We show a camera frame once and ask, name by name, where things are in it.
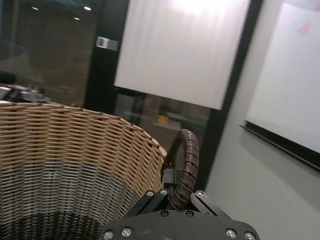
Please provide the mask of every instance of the brown wrapped handle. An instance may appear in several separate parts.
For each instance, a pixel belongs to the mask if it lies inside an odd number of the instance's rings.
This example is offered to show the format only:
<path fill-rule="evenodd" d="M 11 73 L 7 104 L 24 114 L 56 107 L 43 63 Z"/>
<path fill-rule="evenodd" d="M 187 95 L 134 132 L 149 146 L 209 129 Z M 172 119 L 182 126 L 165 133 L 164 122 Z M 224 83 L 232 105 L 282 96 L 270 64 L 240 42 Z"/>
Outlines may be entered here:
<path fill-rule="evenodd" d="M 181 146 L 184 152 L 182 177 L 167 206 L 168 209 L 186 209 L 197 179 L 199 169 L 198 142 L 195 134 L 186 129 L 180 130 L 175 136 L 164 160 L 161 175 L 163 176 L 164 170 L 167 168 L 176 168 L 177 152 Z"/>

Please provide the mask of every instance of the whiteboard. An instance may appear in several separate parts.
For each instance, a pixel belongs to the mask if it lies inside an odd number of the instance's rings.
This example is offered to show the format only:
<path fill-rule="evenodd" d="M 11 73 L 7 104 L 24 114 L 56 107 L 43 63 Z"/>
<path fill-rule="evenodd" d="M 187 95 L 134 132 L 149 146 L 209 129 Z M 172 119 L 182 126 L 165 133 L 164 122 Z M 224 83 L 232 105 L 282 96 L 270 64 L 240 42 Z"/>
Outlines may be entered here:
<path fill-rule="evenodd" d="M 250 0 L 131 0 L 115 85 L 221 109 Z"/>
<path fill-rule="evenodd" d="M 283 4 L 247 120 L 320 153 L 320 7 Z"/>

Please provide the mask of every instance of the gray wall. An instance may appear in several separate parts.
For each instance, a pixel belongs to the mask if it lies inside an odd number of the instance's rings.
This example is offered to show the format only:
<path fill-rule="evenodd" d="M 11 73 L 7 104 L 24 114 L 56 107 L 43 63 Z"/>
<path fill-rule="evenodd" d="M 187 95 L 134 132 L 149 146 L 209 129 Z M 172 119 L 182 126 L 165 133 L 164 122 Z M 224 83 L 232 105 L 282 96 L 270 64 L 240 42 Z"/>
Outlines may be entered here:
<path fill-rule="evenodd" d="M 320 173 L 239 127 L 284 1 L 264 2 L 206 193 L 233 219 L 252 225 L 261 240 L 318 240 Z"/>

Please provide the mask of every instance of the bolt head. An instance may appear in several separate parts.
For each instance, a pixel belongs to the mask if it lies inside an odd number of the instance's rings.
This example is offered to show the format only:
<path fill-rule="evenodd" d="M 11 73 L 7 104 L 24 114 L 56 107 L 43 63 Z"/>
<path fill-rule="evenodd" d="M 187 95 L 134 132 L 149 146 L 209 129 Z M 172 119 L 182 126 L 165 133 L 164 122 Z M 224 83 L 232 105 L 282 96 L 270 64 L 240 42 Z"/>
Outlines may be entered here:
<path fill-rule="evenodd" d="M 196 195 L 201 198 L 201 197 L 203 197 L 205 194 L 204 194 L 203 191 L 197 191 L 197 192 L 196 192 Z"/>
<path fill-rule="evenodd" d="M 188 217 L 193 217 L 194 216 L 194 212 L 193 211 L 186 211 L 185 213 Z"/>
<path fill-rule="evenodd" d="M 225 234 L 232 239 L 234 239 L 237 236 L 236 232 L 232 229 L 228 229 L 227 231 L 225 231 Z"/>
<path fill-rule="evenodd" d="M 124 228 L 121 232 L 121 235 L 124 237 L 129 237 L 132 234 L 132 230 L 130 228 Z"/>
<path fill-rule="evenodd" d="M 148 191 L 148 192 L 146 193 L 146 195 L 149 196 L 149 197 L 152 197 L 152 196 L 154 195 L 154 193 L 153 193 L 152 191 Z"/>
<path fill-rule="evenodd" d="M 167 210 L 161 211 L 161 216 L 162 217 L 167 217 L 169 215 L 169 212 Z"/>
<path fill-rule="evenodd" d="M 104 235 L 103 235 L 103 239 L 105 240 L 109 240 L 112 239 L 114 236 L 114 233 L 112 231 L 107 231 Z"/>
<path fill-rule="evenodd" d="M 165 190 L 165 189 L 163 189 L 163 190 L 160 191 L 160 193 L 161 193 L 162 195 L 167 195 L 168 191 Z"/>
<path fill-rule="evenodd" d="M 251 232 L 246 232 L 246 233 L 244 234 L 244 238 L 245 238 L 245 239 L 248 239 L 248 240 L 256 240 L 255 235 L 253 235 Z"/>

